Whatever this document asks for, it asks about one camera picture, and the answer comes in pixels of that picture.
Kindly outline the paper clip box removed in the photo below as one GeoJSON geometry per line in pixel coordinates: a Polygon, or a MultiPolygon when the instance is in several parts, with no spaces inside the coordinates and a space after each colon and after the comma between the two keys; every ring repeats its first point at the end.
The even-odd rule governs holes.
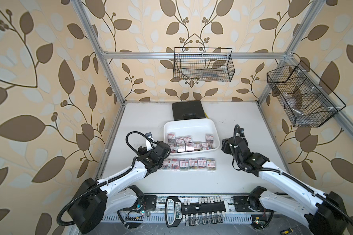
{"type": "Polygon", "coordinates": [[[206,158],[198,158],[198,169],[199,170],[207,169],[207,160],[206,160],[206,158]]]}
{"type": "Polygon", "coordinates": [[[171,170],[171,160],[164,160],[162,170],[171,170]]]}
{"type": "Polygon", "coordinates": [[[190,158],[188,163],[189,170],[197,170],[198,169],[198,160],[195,158],[190,158]]]}
{"type": "Polygon", "coordinates": [[[210,172],[216,171],[217,165],[216,165],[215,159],[210,158],[210,159],[206,159],[206,161],[207,161],[207,170],[210,172]]]}
{"type": "Polygon", "coordinates": [[[180,170],[181,171],[188,171],[189,170],[189,160],[188,159],[180,159],[180,170]]]}
{"type": "Polygon", "coordinates": [[[171,160],[171,170],[180,170],[180,159],[173,158],[171,160]]]}

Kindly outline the white plastic storage tray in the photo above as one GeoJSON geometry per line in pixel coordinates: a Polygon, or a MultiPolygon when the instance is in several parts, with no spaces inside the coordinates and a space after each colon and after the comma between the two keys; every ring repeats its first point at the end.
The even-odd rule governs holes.
{"type": "Polygon", "coordinates": [[[176,137],[190,136],[194,142],[203,142],[206,135],[213,136],[212,149],[202,151],[190,151],[181,153],[171,153],[170,156],[183,156],[189,154],[210,153],[221,148],[221,142],[215,123],[208,118],[189,119],[167,122],[163,127],[164,142],[167,142],[167,135],[174,133],[176,137]]]}

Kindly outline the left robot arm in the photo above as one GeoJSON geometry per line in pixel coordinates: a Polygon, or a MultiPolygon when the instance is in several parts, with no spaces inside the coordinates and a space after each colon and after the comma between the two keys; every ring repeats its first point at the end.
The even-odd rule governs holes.
{"type": "Polygon", "coordinates": [[[108,178],[85,180],[58,213],[56,222],[59,226],[75,225],[85,235],[95,229],[106,215],[141,203],[143,193],[134,183],[162,168],[171,148],[167,143],[154,141],[141,132],[133,133],[145,138],[148,146],[135,149],[126,138],[127,146],[135,152],[131,165],[108,178]]]}

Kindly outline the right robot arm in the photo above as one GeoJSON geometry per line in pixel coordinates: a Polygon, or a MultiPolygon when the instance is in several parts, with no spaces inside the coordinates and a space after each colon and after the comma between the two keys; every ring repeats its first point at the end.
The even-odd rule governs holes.
{"type": "Polygon", "coordinates": [[[222,141],[222,151],[233,157],[237,170],[253,174],[281,189],[287,197],[258,186],[248,196],[252,211],[281,213],[309,228],[314,235],[342,235],[353,219],[347,215],[341,196],[317,190],[279,168],[260,153],[251,152],[245,138],[222,141]]]}

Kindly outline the black socket set holder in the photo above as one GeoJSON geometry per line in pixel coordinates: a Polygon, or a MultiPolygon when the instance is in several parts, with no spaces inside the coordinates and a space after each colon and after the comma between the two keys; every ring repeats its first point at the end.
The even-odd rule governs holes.
{"type": "Polygon", "coordinates": [[[181,201],[176,196],[170,196],[165,203],[165,222],[168,228],[179,226],[185,222],[186,226],[222,223],[229,212],[228,202],[215,198],[199,198],[198,202],[188,199],[181,201]]]}

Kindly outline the yellow handled screwdriver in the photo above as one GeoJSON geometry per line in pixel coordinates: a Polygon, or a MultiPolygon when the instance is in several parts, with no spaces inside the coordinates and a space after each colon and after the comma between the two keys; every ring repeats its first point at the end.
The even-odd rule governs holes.
{"type": "Polygon", "coordinates": [[[297,228],[298,228],[298,226],[297,226],[297,227],[294,227],[294,228],[288,228],[288,229],[286,229],[286,230],[280,231],[279,233],[280,233],[280,235],[288,235],[288,234],[293,233],[294,230],[297,229],[297,228]]]}

